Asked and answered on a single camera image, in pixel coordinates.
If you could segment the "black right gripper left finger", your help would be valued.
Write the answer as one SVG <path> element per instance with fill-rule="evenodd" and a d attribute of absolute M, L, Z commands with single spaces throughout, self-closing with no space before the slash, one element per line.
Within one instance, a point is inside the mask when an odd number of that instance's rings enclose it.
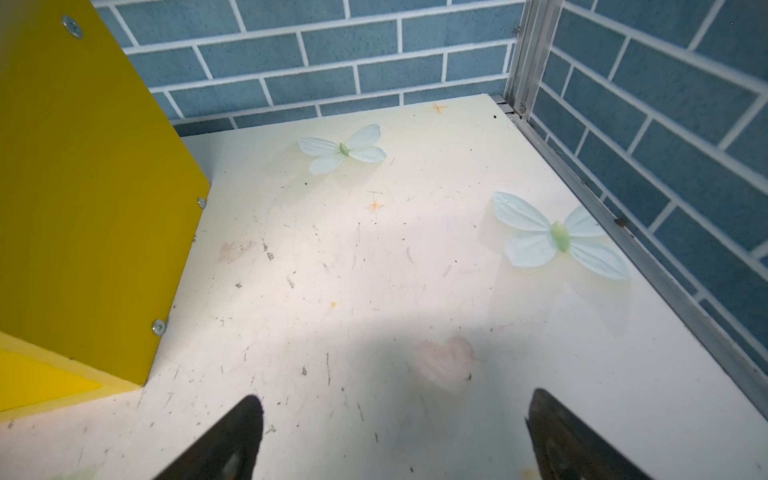
<path fill-rule="evenodd" d="M 245 396 L 156 479 L 251 479 L 263 432 L 262 404 Z"/>

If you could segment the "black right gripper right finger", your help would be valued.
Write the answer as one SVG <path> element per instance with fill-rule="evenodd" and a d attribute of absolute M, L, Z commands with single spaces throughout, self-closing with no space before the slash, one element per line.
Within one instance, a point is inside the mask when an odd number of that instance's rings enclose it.
<path fill-rule="evenodd" d="M 526 426 L 543 479 L 650 479 L 543 388 L 533 392 Z"/>

